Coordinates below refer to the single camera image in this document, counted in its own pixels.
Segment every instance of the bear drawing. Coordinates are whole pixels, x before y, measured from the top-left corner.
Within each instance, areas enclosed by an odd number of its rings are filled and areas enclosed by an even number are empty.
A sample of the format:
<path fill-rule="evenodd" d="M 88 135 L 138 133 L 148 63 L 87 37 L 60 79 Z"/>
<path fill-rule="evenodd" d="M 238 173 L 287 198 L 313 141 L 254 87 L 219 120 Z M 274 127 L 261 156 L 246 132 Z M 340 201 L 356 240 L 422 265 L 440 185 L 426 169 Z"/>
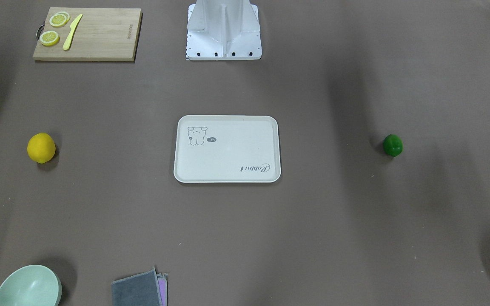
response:
<path fill-rule="evenodd" d="M 205 139 L 206 127 L 188 127 L 188 139 L 191 145 L 203 145 Z"/>

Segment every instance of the folded towel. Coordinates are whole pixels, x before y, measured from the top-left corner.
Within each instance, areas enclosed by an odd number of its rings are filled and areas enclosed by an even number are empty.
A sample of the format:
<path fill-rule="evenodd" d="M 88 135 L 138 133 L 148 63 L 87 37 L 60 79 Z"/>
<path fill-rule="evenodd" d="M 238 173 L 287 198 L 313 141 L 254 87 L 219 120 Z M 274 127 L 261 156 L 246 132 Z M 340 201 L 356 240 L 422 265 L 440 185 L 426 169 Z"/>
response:
<path fill-rule="evenodd" d="M 113 306 L 163 306 L 158 281 L 154 269 L 113 281 Z"/>

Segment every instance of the yellow knife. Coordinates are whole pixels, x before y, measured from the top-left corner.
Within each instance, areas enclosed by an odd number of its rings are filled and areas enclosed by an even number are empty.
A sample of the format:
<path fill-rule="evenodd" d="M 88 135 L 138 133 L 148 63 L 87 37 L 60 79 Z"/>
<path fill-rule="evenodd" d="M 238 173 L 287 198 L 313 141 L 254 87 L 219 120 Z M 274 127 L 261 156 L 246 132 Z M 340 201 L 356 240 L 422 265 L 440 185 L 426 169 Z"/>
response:
<path fill-rule="evenodd" d="M 80 21 L 80 18 L 82 17 L 82 14 L 79 14 L 74 21 L 71 23 L 71 31 L 66 38 L 66 42 L 64 42 L 64 50 L 69 50 L 69 47 L 71 47 L 71 41 L 73 40 L 73 35 L 74 31 L 77 28 L 78 22 Z"/>

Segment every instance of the yellow lemon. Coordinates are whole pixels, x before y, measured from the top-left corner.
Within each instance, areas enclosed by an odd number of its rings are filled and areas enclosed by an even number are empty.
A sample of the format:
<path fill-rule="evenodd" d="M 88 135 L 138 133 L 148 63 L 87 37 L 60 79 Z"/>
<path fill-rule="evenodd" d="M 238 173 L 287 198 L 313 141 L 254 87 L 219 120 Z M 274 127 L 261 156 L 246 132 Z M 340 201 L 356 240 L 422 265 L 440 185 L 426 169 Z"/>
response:
<path fill-rule="evenodd" d="M 39 41 L 44 45 L 44 46 L 52 46 L 56 45 L 58 41 L 60 41 L 60 35 L 56 33 L 56 31 L 46 31 L 45 33 L 42 33 L 41 36 L 39 37 Z"/>
<path fill-rule="evenodd" d="M 57 13 L 56 13 L 56 14 L 54 14 L 54 15 L 58 15 L 58 14 L 65 15 L 65 16 L 66 16 L 66 22 L 68 22 L 68 21 L 71 19 L 71 16 L 70 16 L 70 15 L 69 15 L 69 13 L 68 13 L 68 12 L 66 12 L 66 11 L 59 11 L 59 12 L 57 12 Z"/>
<path fill-rule="evenodd" d="M 67 12 L 57 12 L 52 17 L 50 17 L 48 22 L 55 28 L 62 27 L 63 25 L 68 23 L 68 16 L 69 14 Z"/>
<path fill-rule="evenodd" d="M 28 142 L 28 155 L 34 162 L 44 164 L 54 157 L 55 153 L 56 145 L 47 133 L 39 133 Z"/>

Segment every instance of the mint green bowl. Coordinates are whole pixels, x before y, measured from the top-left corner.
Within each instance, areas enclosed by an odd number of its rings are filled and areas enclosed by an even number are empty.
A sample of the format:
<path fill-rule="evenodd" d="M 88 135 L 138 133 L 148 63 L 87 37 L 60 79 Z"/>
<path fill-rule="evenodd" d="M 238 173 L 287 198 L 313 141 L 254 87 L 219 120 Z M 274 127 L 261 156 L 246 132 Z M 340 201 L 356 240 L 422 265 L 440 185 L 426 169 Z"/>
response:
<path fill-rule="evenodd" d="M 41 265 L 16 270 L 0 286 L 0 306 L 56 306 L 61 296 L 60 279 Z"/>

